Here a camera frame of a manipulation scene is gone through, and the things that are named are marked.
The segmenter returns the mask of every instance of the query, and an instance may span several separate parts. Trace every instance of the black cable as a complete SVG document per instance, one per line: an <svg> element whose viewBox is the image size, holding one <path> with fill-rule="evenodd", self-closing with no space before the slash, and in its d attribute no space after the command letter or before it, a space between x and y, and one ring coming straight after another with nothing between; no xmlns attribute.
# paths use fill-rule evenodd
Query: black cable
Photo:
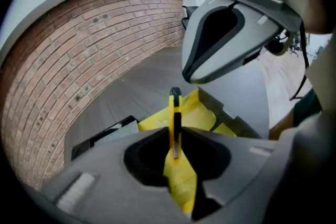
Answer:
<svg viewBox="0 0 336 224"><path fill-rule="evenodd" d="M307 48L306 31L305 31L304 28L305 27L304 27L303 22L302 22L301 26L300 26L301 48L302 48L302 53L303 53L303 59L305 60L304 61L305 62L304 66L307 69L309 67L309 62L308 62L307 51L306 51L306 48ZM289 101L292 101L293 99L300 99L301 98L301 97L297 97L297 95L301 91L304 83L306 82L306 79L307 79L307 77L306 77L306 75L304 75L298 90L292 96L292 98L289 99Z"/></svg>

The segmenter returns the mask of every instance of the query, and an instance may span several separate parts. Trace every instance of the brick wall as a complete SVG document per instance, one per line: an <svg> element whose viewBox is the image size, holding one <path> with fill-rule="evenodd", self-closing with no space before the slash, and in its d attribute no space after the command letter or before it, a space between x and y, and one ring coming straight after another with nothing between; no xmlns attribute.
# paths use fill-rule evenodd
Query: brick wall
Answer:
<svg viewBox="0 0 336 224"><path fill-rule="evenodd" d="M34 188L64 165L64 136L110 83L184 30L182 0L67 0L29 27L0 74L1 141Z"/></svg>

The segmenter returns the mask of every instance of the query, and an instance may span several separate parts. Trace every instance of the black hole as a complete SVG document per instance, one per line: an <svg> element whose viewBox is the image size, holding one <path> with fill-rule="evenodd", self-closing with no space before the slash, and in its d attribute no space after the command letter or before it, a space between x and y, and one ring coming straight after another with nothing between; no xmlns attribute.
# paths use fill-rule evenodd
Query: black hole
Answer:
<svg viewBox="0 0 336 224"><path fill-rule="evenodd" d="M230 32L238 23L237 16L228 8L212 12L203 23L203 31L199 38L194 61L212 48L221 38Z"/></svg>
<svg viewBox="0 0 336 224"><path fill-rule="evenodd" d="M206 198L202 182L222 174L230 162L230 153L223 145L191 130L182 130L182 141L182 149L197 174L192 213L192 219L196 221L221 208L215 200ZM169 133L164 128L130 146L125 152L124 162L128 171L144 185L169 187L167 178L163 176L168 150Z"/></svg>

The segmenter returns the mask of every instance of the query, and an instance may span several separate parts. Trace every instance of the tiled floor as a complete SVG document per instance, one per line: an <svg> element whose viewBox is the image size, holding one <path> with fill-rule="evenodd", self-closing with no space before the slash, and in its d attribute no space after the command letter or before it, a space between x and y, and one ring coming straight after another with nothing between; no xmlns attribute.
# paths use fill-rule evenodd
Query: tiled floor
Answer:
<svg viewBox="0 0 336 224"><path fill-rule="evenodd" d="M258 59L266 85L270 127L278 123L298 102L289 101L300 86L305 72L302 52L298 52L298 55L286 53L279 57L267 51ZM311 84L307 80L298 96L303 96L310 89Z"/></svg>

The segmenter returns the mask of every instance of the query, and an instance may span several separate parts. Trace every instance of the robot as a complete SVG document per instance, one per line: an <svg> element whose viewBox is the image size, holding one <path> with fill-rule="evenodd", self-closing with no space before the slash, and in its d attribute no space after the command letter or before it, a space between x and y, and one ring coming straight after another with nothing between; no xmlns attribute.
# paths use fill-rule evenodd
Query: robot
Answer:
<svg viewBox="0 0 336 224"><path fill-rule="evenodd" d="M210 82L256 58L264 46L275 55L284 54L295 33L305 34L301 18L307 2L207 0L188 22L184 79ZM284 30L288 35L282 42L276 37ZM321 178L335 154L333 119L322 112L287 130L278 142L180 128L173 147L179 147L181 135L182 149L197 174L190 216L171 198L162 175L169 150L166 127L92 148L78 158L49 186L48 195L58 208L41 202L37 193L31 195L62 222L73 222L66 213L89 223L257 224L287 221L290 214L299 219L303 212L298 205L312 208L314 200L309 199L329 186ZM174 154L179 156L176 148ZM320 191L309 185L314 180Z"/></svg>

